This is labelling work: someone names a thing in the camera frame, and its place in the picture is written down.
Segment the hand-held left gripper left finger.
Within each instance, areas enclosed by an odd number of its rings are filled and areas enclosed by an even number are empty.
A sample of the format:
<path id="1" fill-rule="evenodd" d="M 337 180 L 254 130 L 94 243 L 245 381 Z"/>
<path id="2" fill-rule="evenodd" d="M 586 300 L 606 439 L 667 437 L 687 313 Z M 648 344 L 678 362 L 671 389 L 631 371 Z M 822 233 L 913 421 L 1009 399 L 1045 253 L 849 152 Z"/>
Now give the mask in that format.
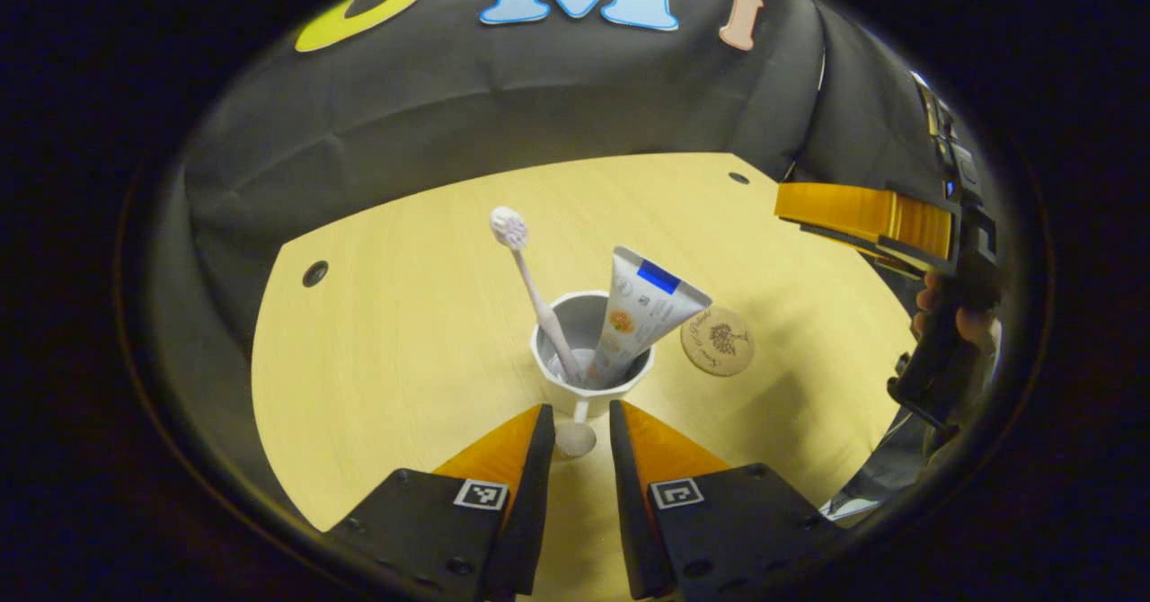
<path id="1" fill-rule="evenodd" d="M 555 440 L 529 407 L 431 472 L 397 468 L 329 529 L 411 601 L 513 601 L 540 561 Z"/>

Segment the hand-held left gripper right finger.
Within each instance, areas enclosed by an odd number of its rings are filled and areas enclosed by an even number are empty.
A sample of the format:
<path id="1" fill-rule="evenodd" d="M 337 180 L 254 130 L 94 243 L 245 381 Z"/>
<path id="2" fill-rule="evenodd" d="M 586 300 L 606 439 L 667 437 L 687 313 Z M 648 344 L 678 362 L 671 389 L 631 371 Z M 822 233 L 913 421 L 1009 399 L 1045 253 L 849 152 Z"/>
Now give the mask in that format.
<path id="1" fill-rule="evenodd" d="M 762 463 L 733 466 L 641 407 L 610 404 L 632 599 L 768 601 L 845 529 Z"/>

